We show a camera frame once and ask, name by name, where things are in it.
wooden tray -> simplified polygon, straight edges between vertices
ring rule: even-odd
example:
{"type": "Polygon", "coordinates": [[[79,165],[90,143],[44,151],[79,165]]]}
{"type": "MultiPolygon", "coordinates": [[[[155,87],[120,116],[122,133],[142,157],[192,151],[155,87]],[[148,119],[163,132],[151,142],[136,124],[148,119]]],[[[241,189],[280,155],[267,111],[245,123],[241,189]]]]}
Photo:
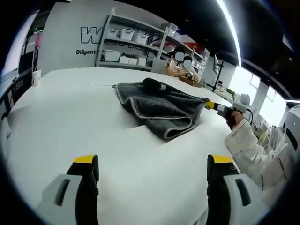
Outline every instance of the wooden tray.
{"type": "Polygon", "coordinates": [[[180,77],[179,80],[181,80],[184,83],[187,83],[191,86],[194,86],[194,87],[198,87],[198,88],[202,87],[201,83],[194,83],[194,82],[192,82],[192,81],[190,81],[190,80],[188,80],[187,78],[184,78],[184,77],[180,77]]]}

ceiling light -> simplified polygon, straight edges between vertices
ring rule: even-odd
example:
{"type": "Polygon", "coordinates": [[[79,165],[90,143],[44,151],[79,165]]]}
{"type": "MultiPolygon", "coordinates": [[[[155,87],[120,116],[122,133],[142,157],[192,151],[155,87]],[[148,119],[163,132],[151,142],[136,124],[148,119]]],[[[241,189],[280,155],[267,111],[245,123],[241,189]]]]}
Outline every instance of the ceiling light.
{"type": "Polygon", "coordinates": [[[223,11],[223,14],[225,15],[225,18],[227,20],[227,23],[229,25],[230,31],[232,33],[234,42],[235,42],[235,48],[236,48],[236,53],[238,55],[238,60],[239,60],[239,66],[241,67],[242,63],[241,63],[241,56],[240,56],[240,45],[239,45],[239,41],[238,41],[238,36],[236,34],[234,25],[233,25],[233,20],[231,19],[229,12],[225,6],[225,3],[223,2],[223,0],[216,0],[217,3],[219,4],[221,10],[223,11]]]}
{"type": "Polygon", "coordinates": [[[291,103],[300,103],[300,100],[290,100],[290,99],[285,99],[286,102],[291,102],[291,103]]]}

hand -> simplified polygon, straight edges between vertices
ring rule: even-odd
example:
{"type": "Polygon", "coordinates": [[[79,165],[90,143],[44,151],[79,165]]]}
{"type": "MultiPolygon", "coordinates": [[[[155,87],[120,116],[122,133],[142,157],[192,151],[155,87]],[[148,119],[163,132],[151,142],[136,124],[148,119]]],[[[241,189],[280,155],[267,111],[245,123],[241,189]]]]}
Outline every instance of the hand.
{"type": "Polygon", "coordinates": [[[233,111],[232,116],[235,118],[235,124],[232,126],[232,130],[236,128],[237,125],[244,119],[243,115],[239,111],[233,111]]]}

black stand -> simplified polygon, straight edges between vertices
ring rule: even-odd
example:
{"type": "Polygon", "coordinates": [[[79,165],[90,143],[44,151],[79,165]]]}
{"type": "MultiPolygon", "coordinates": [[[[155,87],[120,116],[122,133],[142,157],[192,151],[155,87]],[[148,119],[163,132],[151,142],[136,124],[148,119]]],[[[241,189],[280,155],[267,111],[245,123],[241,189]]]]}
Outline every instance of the black stand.
{"type": "Polygon", "coordinates": [[[224,67],[224,61],[222,62],[222,64],[218,64],[218,66],[220,66],[220,70],[217,73],[217,79],[216,79],[215,85],[212,87],[212,92],[214,92],[215,89],[217,88],[217,83],[218,83],[218,80],[220,78],[220,74],[221,74],[222,68],[224,67]]]}

gray towel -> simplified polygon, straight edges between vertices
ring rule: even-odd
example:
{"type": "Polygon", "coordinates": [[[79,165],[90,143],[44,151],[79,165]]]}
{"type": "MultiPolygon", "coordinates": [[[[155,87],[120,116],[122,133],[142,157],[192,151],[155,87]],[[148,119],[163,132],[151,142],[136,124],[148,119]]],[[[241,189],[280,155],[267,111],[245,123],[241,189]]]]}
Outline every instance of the gray towel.
{"type": "Polygon", "coordinates": [[[205,102],[210,100],[163,85],[164,91],[149,91],[143,83],[118,83],[115,88],[127,111],[142,119],[159,138],[169,140],[195,129],[205,102]]]}

